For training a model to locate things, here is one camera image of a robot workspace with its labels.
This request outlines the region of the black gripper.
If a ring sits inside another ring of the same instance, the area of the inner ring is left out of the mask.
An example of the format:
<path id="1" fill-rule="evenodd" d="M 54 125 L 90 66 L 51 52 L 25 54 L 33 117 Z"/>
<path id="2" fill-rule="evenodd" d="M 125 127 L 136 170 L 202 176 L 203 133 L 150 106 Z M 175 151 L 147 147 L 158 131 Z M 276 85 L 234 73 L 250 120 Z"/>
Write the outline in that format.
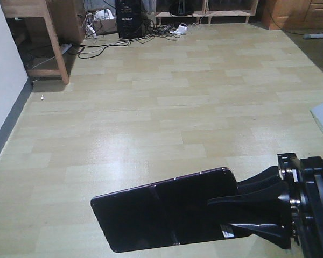
<path id="1" fill-rule="evenodd" d="M 293 238 L 304 257 L 323 257 L 323 158 L 299 159 L 295 153 L 278 154 L 277 158 L 278 167 L 237 183 L 238 192 L 247 195 L 213 198 L 207 206 L 224 225 L 282 249 L 290 249 Z M 289 197 L 284 193 L 248 194 L 278 183 L 280 177 L 289 187 Z"/>

